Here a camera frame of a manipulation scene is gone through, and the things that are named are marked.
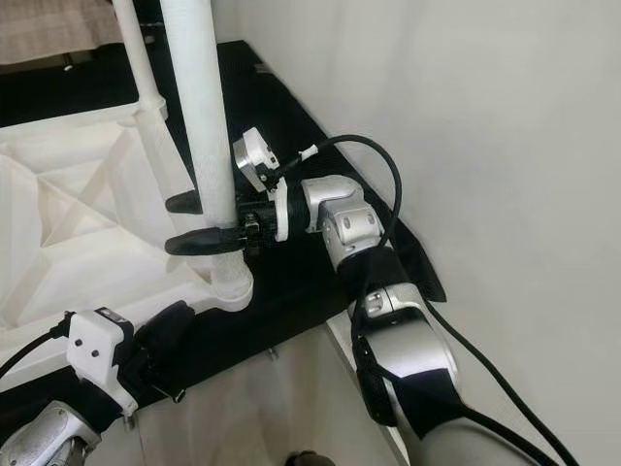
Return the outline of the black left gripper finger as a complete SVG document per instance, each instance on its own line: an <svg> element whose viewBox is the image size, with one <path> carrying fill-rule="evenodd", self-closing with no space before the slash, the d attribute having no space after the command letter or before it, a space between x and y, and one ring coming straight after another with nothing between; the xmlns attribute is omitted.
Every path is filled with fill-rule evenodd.
<svg viewBox="0 0 621 466"><path fill-rule="evenodd" d="M173 303L164 308L146 323L146 346L176 346L194 317L194 308L187 303Z"/></svg>

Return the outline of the pink tablecloth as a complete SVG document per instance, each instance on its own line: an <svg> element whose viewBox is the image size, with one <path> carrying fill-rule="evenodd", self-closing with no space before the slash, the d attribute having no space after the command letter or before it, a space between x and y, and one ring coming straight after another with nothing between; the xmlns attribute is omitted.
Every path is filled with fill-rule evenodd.
<svg viewBox="0 0 621 466"><path fill-rule="evenodd" d="M120 41L111 0L0 0L0 65Z"/></svg>

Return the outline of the white plastic children table top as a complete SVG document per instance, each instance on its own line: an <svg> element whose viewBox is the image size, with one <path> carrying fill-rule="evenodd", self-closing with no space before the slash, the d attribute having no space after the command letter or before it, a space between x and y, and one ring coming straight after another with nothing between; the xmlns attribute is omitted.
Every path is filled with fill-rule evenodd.
<svg viewBox="0 0 621 466"><path fill-rule="evenodd" d="M161 111L121 105L0 130L8 195L10 276L0 310L5 358L72 311L111 308L146 322L183 301L236 312L252 301L206 257L165 241L203 226L165 203L192 181Z"/></svg>

